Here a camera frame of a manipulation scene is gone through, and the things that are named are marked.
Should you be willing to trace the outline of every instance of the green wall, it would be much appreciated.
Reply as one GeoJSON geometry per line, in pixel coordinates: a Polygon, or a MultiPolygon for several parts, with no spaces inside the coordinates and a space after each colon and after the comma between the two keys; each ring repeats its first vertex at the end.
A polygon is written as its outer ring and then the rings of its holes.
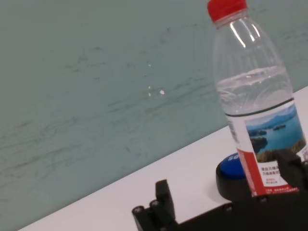
{"type": "MultiPolygon", "coordinates": [[[[226,125],[212,82],[215,29],[206,3],[0,2],[2,231],[226,125]]],[[[249,5],[295,90],[308,85],[308,1],[249,5]]]]}

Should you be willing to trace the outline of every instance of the white surface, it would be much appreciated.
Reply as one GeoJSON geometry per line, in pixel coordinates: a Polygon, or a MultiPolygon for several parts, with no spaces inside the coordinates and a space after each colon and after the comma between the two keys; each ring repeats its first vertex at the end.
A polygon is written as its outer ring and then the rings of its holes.
{"type": "MultiPolygon", "coordinates": [[[[307,98],[308,87],[295,93],[306,134],[307,98]]],[[[234,152],[229,129],[223,128],[21,230],[136,231],[131,210],[148,206],[155,198],[155,182],[163,179],[168,180],[177,221],[183,222],[227,202],[216,190],[215,168],[234,152]]]]}

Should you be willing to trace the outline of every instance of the black mechanical part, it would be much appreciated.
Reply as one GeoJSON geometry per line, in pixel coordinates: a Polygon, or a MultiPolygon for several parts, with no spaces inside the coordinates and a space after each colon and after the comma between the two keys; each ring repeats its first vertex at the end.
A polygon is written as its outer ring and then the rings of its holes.
{"type": "Polygon", "coordinates": [[[133,209],[139,231],[289,231],[306,229],[308,167],[292,153],[277,155],[281,176],[298,192],[264,195],[217,207],[178,224],[167,181],[156,184],[156,200],[133,209]]]}

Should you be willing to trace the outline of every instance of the red and white label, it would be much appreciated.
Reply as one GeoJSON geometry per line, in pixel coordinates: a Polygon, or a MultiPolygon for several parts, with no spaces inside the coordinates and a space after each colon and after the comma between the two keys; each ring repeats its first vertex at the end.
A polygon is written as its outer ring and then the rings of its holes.
{"type": "Polygon", "coordinates": [[[294,101],[227,120],[254,196],[296,191],[280,176],[275,153],[292,151],[308,160],[308,149],[294,101]]]}

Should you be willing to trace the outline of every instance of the blue cap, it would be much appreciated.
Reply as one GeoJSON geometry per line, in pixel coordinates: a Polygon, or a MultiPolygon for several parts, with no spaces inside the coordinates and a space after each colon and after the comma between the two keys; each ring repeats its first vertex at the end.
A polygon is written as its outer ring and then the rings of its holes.
{"type": "Polygon", "coordinates": [[[230,179],[246,178],[239,155],[234,153],[220,163],[220,171],[230,179]]]}

